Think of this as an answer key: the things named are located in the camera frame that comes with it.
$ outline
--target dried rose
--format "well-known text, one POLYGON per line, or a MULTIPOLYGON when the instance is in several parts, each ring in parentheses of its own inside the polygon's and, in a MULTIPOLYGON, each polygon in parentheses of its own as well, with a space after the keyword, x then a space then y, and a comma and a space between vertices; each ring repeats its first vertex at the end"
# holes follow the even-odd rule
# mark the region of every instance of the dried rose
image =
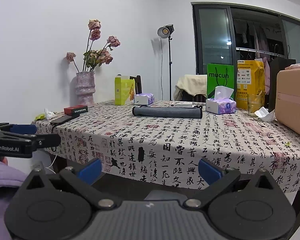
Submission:
POLYGON ((89 30, 91 30, 91 31, 94 30, 94 29, 100 29, 101 28, 100 21, 98 21, 98 20, 89 20, 88 27, 89 27, 89 30))
POLYGON ((103 49, 103 51, 102 50, 100 50, 99 52, 98 52, 98 54, 100 53, 100 57, 98 58, 98 60, 100 60, 100 63, 102 64, 102 63, 105 63, 106 62, 106 59, 109 57, 109 56, 111 56, 111 54, 106 50, 106 49, 103 49))
POLYGON ((121 43, 117 37, 109 36, 107 42, 110 43, 109 47, 118 47, 121 43))
POLYGON ((113 60, 113 57, 109 56, 106 58, 106 64, 109 64, 113 60))
POLYGON ((95 29, 91 32, 91 35, 90 35, 90 40, 92 41, 96 41, 100 38, 100 30, 99 29, 95 29))
POLYGON ((69 62, 73 62, 73 58, 75 58, 75 54, 73 52, 67 52, 67 56, 66 56, 66 59, 69 61, 69 62))

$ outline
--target white cable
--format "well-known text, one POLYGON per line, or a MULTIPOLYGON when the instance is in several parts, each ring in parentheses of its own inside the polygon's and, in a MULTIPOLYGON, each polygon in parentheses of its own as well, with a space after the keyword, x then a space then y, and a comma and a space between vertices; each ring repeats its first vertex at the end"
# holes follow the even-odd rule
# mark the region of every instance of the white cable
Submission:
POLYGON ((45 167, 46 169, 48 169, 49 171, 52 171, 54 174, 56 174, 52 169, 49 169, 49 168, 47 168, 47 167, 45 167))
POLYGON ((54 161, 56 160, 56 158, 57 158, 57 156, 58 156, 58 152, 56 152, 56 156, 54 157, 54 160, 53 160, 53 162, 51 163, 51 165, 49 166, 49 167, 45 167, 45 168, 50 168, 53 164, 54 164, 54 161))
POLYGON ((54 161, 56 160, 57 156, 58 156, 58 152, 56 151, 56 156, 54 157, 53 162, 51 163, 51 165, 50 165, 49 167, 45 167, 46 169, 50 170, 49 168, 54 164, 54 161))

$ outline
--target window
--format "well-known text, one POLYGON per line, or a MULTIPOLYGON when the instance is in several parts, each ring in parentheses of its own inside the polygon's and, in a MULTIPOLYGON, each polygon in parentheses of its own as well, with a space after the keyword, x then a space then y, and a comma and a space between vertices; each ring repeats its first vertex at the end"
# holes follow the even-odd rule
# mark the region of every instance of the window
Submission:
POLYGON ((267 57, 300 63, 300 22, 279 13, 245 6, 194 4, 196 72, 207 64, 267 57))

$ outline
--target window frame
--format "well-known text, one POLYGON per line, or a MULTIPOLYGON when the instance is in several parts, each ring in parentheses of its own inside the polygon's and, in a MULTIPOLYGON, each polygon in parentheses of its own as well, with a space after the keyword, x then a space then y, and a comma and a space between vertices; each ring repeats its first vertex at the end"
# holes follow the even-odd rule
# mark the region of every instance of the window frame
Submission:
POLYGON ((238 4, 227 4, 227 3, 198 3, 194 2, 192 4, 192 10, 193 10, 193 21, 194 21, 194 40, 195 40, 195 55, 196 55, 196 74, 203 75, 203 58, 202 58, 202 39, 201 39, 201 25, 200 25, 200 17, 199 17, 199 9, 200 8, 219 8, 219 9, 226 9, 228 14, 228 21, 230 25, 230 38, 231 38, 231 47, 232 47, 232 64, 234 65, 234 73, 237 72, 237 60, 236 60, 236 45, 235 45, 235 36, 234 36, 234 24, 231 14, 231 9, 245 9, 250 11, 256 11, 260 13, 266 13, 273 16, 277 16, 280 23, 280 28, 282 31, 282 43, 284 47, 284 56, 285 58, 288 58, 288 52, 287 52, 287 41, 285 37, 285 32, 283 28, 282 20, 287 20, 290 22, 293 22, 295 24, 300 25, 300 20, 295 19, 293 17, 289 17, 287 15, 283 15, 281 13, 267 10, 265 8, 258 8, 258 7, 252 7, 247 5, 238 5, 238 4))

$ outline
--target cream cloth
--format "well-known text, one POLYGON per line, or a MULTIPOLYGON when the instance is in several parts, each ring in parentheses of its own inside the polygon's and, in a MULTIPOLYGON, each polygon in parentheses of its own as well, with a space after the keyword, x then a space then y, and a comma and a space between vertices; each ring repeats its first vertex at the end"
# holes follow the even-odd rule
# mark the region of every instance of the cream cloth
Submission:
POLYGON ((202 94, 207 97, 207 75, 184 75, 180 77, 175 86, 173 99, 180 101, 183 90, 192 96, 202 94))

